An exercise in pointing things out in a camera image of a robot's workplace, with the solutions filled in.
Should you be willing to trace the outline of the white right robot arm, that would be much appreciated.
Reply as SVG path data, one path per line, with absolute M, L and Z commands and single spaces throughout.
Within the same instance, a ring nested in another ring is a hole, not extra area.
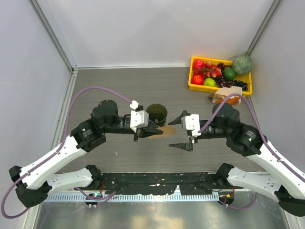
M 264 178 L 223 163 L 215 177 L 219 187 L 231 185 L 250 189 L 274 200 L 294 216 L 305 215 L 305 174 L 276 151 L 258 128 L 242 123 L 239 111 L 230 104 L 216 104 L 211 122 L 201 120 L 198 114 L 183 111 L 169 124 L 181 125 L 189 137 L 188 143 L 173 144 L 173 147 L 192 151 L 198 140 L 225 138 L 227 147 L 254 161 L 271 175 L 271 178 Z

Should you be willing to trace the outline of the brown paper coffee filter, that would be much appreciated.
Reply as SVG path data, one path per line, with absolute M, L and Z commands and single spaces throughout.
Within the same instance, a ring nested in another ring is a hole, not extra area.
M 163 126 L 163 127 L 158 127 L 157 129 L 162 131 L 163 133 L 161 135 L 150 136 L 149 139 L 167 138 L 169 136 L 173 136 L 177 134 L 176 129 L 172 126 Z

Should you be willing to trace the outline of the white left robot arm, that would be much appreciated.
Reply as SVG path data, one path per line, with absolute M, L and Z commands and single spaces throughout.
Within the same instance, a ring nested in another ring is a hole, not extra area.
M 136 142 L 139 138 L 163 132 L 149 123 L 149 115 L 142 107 L 119 116 L 116 102 L 103 100 L 93 109 L 91 117 L 74 128 L 62 144 L 26 167 L 13 166 L 9 170 L 19 201 L 31 208 L 59 191 L 81 187 L 98 189 L 102 184 L 102 173 L 94 165 L 70 173 L 57 172 L 105 143 L 107 133 L 133 135 Z

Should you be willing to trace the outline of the green glass coffee dripper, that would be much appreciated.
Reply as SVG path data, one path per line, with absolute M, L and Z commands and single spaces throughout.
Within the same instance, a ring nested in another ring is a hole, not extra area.
M 167 109 L 162 104 L 152 104 L 147 107 L 146 112 L 149 115 L 149 123 L 155 126 L 163 127 L 168 115 Z

